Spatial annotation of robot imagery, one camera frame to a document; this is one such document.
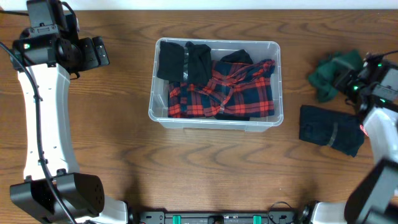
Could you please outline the red navy plaid shirt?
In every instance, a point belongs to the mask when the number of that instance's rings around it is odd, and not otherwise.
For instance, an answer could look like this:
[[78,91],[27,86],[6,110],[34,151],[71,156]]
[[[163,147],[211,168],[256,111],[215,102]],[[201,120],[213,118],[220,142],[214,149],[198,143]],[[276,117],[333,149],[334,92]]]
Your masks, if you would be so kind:
[[274,70],[275,61],[271,59],[254,64],[214,60],[208,83],[169,85],[168,117],[272,116],[275,113],[271,88]]

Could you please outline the black garment with tape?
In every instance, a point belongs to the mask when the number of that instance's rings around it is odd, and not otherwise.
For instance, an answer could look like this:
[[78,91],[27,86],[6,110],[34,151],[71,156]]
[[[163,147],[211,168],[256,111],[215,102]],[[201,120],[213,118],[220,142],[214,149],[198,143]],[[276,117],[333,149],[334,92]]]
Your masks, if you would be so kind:
[[211,48],[205,44],[160,43],[158,78],[170,83],[206,85],[212,78],[211,66]]

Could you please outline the dark green garment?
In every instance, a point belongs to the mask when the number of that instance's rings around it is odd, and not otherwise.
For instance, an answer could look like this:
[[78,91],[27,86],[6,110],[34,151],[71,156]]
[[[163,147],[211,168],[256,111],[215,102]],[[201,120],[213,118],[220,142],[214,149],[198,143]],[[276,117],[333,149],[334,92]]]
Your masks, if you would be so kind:
[[320,103],[331,101],[338,94],[333,85],[338,74],[350,70],[359,71],[362,67],[363,60],[357,50],[335,52],[320,60],[318,67],[308,76],[311,86],[317,89],[317,100]]

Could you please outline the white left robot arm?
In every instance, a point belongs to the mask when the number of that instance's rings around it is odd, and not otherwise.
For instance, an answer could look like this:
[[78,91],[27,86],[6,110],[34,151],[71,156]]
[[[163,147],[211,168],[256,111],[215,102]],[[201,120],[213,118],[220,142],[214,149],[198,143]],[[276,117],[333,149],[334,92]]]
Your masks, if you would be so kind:
[[71,140],[68,89],[81,72],[107,66],[101,37],[78,36],[62,1],[27,2],[30,27],[8,49],[24,94],[27,159],[14,205],[41,223],[131,223],[128,205],[108,197],[100,178],[82,174]]

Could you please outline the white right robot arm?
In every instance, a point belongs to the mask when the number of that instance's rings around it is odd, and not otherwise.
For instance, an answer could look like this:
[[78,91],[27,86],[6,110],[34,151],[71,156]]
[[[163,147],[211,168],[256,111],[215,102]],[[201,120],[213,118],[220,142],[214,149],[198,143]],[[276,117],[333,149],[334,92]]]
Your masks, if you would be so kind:
[[348,115],[301,106],[299,138],[354,152],[368,137],[375,166],[346,202],[305,206],[299,223],[397,223],[397,65],[382,55],[366,59],[336,57],[318,67],[317,75],[346,95],[354,107]]

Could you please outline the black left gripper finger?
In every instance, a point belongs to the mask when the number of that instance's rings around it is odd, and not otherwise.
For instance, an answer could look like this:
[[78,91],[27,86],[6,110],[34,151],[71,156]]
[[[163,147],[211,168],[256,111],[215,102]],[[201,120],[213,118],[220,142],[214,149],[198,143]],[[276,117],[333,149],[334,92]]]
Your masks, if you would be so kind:
[[96,68],[99,62],[93,41],[90,38],[84,38],[80,39],[78,44],[82,54],[80,70],[86,71]]
[[99,66],[107,66],[109,65],[109,58],[104,46],[103,38],[98,36],[93,38],[93,44],[95,47],[95,53],[98,59]]

